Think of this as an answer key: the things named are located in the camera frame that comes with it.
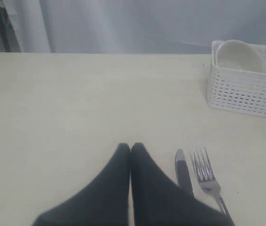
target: table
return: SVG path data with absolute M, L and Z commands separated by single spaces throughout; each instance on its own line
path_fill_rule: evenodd
M 174 182 L 177 149 L 206 146 L 236 225 L 265 226 L 266 119 L 210 108 L 209 63 L 210 55 L 0 53 L 0 226 L 31 225 L 75 194 L 119 142 L 143 142 Z M 196 198 L 217 208 L 187 159 Z

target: bowl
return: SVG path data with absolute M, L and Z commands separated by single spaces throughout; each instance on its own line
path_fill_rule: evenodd
M 216 51 L 215 62 L 222 68 L 266 73 L 266 63 L 260 53 L 240 40 L 223 42 Z

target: perforated basket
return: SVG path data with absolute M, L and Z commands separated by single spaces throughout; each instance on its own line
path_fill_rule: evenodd
M 266 117 L 266 74 L 217 67 L 215 53 L 223 41 L 212 42 L 208 105 L 221 110 Z M 251 45 L 266 61 L 266 46 Z

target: fork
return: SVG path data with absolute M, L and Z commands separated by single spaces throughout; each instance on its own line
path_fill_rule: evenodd
M 192 150 L 193 150 L 192 161 L 193 161 L 194 171 L 201 189 L 204 192 L 213 195 L 218 201 L 219 207 L 221 208 L 223 213 L 227 215 L 231 219 L 231 221 L 233 221 L 227 210 L 224 200 L 220 195 L 221 186 L 216 181 L 212 166 L 208 158 L 208 153 L 205 147 L 203 148 L 195 147 Z

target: butter knife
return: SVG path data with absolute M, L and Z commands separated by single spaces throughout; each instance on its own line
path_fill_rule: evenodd
M 181 189 L 186 193 L 194 197 L 193 188 L 191 185 L 191 179 L 189 169 L 185 161 L 184 153 L 182 149 L 178 149 L 175 157 L 175 170 L 177 175 L 177 182 Z

